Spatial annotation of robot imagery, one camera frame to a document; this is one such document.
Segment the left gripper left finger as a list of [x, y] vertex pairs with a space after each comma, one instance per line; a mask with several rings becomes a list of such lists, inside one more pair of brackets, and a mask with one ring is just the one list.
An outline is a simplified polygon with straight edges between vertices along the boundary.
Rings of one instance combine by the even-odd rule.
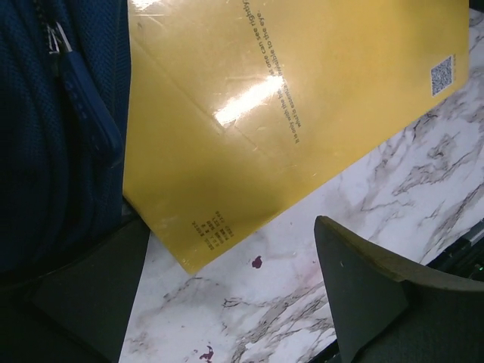
[[3, 362], [117, 362], [150, 230], [141, 219], [83, 250], [1, 275]]

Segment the navy blue student backpack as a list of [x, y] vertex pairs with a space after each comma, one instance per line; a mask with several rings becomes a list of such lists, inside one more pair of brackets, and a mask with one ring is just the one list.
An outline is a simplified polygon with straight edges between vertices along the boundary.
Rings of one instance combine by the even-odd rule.
[[1, 270], [121, 221], [131, 58], [125, 1], [1, 3]]

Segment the yellow notebook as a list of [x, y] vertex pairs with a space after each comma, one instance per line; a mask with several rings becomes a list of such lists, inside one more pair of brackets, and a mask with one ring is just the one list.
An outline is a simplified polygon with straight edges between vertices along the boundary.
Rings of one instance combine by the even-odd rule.
[[467, 81], [466, 1], [130, 1], [123, 193], [194, 274]]

